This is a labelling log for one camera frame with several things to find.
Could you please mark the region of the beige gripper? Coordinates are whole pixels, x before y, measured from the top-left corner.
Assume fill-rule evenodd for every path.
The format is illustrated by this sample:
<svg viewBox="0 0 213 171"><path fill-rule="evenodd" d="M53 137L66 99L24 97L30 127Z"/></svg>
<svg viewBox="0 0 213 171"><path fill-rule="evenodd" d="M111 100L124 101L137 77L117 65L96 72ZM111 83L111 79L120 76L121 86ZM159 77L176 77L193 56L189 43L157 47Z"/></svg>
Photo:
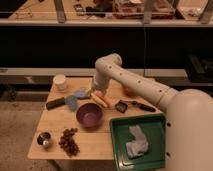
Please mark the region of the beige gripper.
<svg viewBox="0 0 213 171"><path fill-rule="evenodd" d="M108 98L107 95L107 89L103 86L99 86L98 84L96 84L95 82L91 83L91 88L87 88L86 93L87 96L90 97L91 94L95 91L100 91L101 92L101 97L103 98Z"/></svg>

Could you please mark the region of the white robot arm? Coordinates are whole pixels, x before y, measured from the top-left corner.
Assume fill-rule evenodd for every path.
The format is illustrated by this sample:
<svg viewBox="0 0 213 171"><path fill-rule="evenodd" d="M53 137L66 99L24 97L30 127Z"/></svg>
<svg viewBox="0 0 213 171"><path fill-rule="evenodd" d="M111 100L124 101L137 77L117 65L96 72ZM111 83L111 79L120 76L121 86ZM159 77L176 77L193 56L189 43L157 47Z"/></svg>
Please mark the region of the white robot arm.
<svg viewBox="0 0 213 171"><path fill-rule="evenodd" d="M116 53L98 58L90 90L106 93L113 79L165 114L166 171L213 171L213 98L197 89L177 91L121 65Z"/></svg>

